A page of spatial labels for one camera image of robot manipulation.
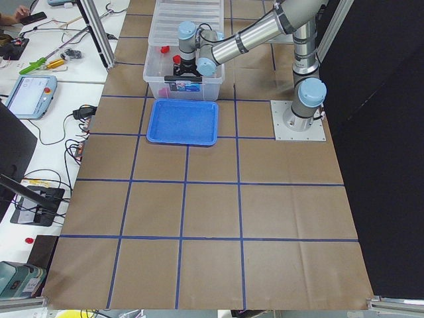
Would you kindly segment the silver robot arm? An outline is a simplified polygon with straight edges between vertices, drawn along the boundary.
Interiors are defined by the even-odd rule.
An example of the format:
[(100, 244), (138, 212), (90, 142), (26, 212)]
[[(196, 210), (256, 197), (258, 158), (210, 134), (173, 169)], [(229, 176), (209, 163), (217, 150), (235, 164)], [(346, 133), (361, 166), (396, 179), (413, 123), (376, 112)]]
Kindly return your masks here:
[(198, 25), (184, 21), (178, 26), (179, 62), (174, 63), (174, 76), (195, 78), (215, 75), (217, 68), (243, 54), (284, 35), (293, 39), (293, 89), (300, 101), (301, 91), (319, 77), (317, 57), (317, 19), (327, 1), (276, 1), (273, 7), (250, 25), (229, 37), (201, 21)]

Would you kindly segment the person hand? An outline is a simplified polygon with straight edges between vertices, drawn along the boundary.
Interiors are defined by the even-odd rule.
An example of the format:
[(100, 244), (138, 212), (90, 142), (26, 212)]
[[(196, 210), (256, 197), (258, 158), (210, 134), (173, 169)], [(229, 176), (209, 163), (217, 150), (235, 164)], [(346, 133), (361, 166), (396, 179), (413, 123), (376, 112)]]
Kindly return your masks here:
[(26, 18), (30, 15), (30, 9), (24, 5), (20, 5), (16, 8), (14, 17), (16, 21), (21, 21), (23, 18)]

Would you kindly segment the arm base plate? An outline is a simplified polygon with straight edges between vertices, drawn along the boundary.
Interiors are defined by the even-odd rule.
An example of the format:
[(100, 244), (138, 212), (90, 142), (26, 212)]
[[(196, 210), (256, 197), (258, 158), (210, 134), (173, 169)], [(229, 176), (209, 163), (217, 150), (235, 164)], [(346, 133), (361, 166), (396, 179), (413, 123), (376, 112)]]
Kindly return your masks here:
[(292, 101), (271, 100), (274, 136), (277, 141), (325, 142), (323, 120), (318, 110), (308, 119), (292, 112)]

